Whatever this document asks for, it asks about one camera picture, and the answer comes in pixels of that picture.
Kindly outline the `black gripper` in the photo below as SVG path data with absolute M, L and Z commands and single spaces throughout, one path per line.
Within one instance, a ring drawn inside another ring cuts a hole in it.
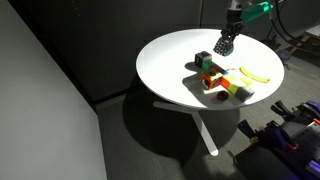
M 239 36 L 241 30 L 243 29 L 243 20 L 241 18 L 242 11 L 241 10 L 228 10 L 227 11 L 227 25 L 226 29 L 221 31 L 221 38 L 224 41 L 230 40 L 230 34 L 232 36 L 232 44 L 234 40 Z

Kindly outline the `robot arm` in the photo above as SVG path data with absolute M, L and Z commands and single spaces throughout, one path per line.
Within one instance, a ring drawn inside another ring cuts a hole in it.
M 244 22 L 241 15 L 243 9 L 249 5 L 249 1 L 250 0 L 230 0 L 226 17 L 227 23 L 221 31 L 224 43 L 231 44 L 242 31 Z

